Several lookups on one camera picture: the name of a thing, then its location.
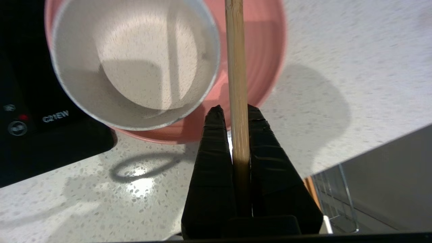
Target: bamboo skewer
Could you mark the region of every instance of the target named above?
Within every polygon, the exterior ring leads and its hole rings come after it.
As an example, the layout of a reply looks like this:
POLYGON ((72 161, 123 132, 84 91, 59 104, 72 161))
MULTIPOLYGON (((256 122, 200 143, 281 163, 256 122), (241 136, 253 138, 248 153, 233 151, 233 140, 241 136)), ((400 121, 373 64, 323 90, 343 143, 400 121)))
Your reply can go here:
POLYGON ((239 216, 250 216, 250 151, 243 0, 225 0, 225 17, 235 195, 239 216))

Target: white surface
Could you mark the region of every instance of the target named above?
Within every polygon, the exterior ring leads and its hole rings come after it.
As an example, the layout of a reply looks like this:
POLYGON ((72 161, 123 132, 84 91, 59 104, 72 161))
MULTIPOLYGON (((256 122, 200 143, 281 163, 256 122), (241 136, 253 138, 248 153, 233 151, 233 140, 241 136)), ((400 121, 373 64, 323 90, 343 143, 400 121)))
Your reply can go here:
MULTIPOLYGON (((301 176, 432 121, 432 1, 285 3, 287 62, 262 111, 301 176)), ((156 240, 178 232, 197 145, 120 138, 110 152, 0 189, 0 239, 156 240), (142 173, 169 163, 171 153, 180 162, 149 179, 130 185, 109 176, 130 158, 142 173)))
POLYGON ((331 229, 330 220, 328 216, 323 216, 323 224, 321 225, 319 234, 333 234, 333 230, 331 229))

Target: terrazzo countertop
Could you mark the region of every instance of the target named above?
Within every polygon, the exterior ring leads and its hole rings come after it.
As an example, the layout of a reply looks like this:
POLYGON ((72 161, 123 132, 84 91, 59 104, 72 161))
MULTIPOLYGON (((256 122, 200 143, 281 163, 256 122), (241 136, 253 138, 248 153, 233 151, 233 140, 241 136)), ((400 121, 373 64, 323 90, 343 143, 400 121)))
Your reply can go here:
MULTIPOLYGON (((286 0, 285 9, 286 63, 261 110, 301 176, 432 122, 432 1, 286 0)), ((109 152, 0 189, 0 242, 179 232, 197 144, 118 137, 109 152)))

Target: gray wall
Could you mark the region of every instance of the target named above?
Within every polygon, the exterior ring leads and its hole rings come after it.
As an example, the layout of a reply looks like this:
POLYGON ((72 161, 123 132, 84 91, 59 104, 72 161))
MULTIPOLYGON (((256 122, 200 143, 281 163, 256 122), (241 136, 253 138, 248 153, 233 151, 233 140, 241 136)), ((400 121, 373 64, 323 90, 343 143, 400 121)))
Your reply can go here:
POLYGON ((343 168, 356 208, 399 230, 432 230, 432 126, 343 168))

